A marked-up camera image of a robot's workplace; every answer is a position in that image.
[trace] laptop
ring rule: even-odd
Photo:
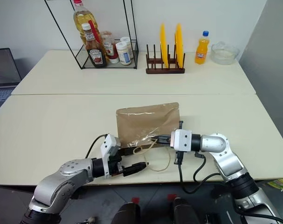
[[[0,107],[21,81],[10,48],[0,49]]]

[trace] white spice jar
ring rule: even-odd
[[[127,44],[125,42],[119,42],[116,44],[116,47],[121,64],[123,65],[131,64],[131,59]]]
[[[125,42],[128,46],[128,50],[129,50],[129,54],[130,54],[130,59],[132,59],[134,56],[133,56],[133,50],[132,50],[132,46],[131,46],[131,41],[130,41],[130,37],[128,36],[123,36],[121,38],[121,42]]]

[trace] cooking oil bottle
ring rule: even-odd
[[[199,45],[195,54],[195,63],[203,64],[207,56],[207,45],[210,42],[208,31],[203,31],[202,37],[199,39]]]
[[[83,3],[81,0],[73,0],[73,1],[75,5],[75,12],[73,16],[74,22],[75,22],[76,28],[78,29],[80,33],[82,42],[86,44],[86,39],[85,39],[84,30],[82,28],[82,24],[89,23],[89,21],[91,20],[98,33],[98,36],[100,36],[100,32],[98,30],[98,24],[96,22],[94,15],[87,8],[83,6]]]

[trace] blue bottle cap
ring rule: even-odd
[[[203,31],[202,35],[203,35],[203,36],[208,36],[208,31],[206,31],[206,30]]]

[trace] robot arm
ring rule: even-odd
[[[130,167],[121,166],[122,157],[118,155],[120,143],[118,138],[108,134],[101,145],[101,159],[71,160],[44,178],[35,188],[29,209],[20,224],[56,224],[60,212],[81,186],[96,177],[123,174],[124,176],[139,172],[146,167],[145,162]]]
[[[238,156],[232,152],[228,139],[219,133],[192,134],[178,129],[172,133],[170,146],[177,151],[175,163],[181,164],[184,152],[209,152],[224,182],[229,186],[236,206],[242,211],[280,217],[263,189],[259,188]],[[248,223],[273,223],[271,219],[245,217]]]

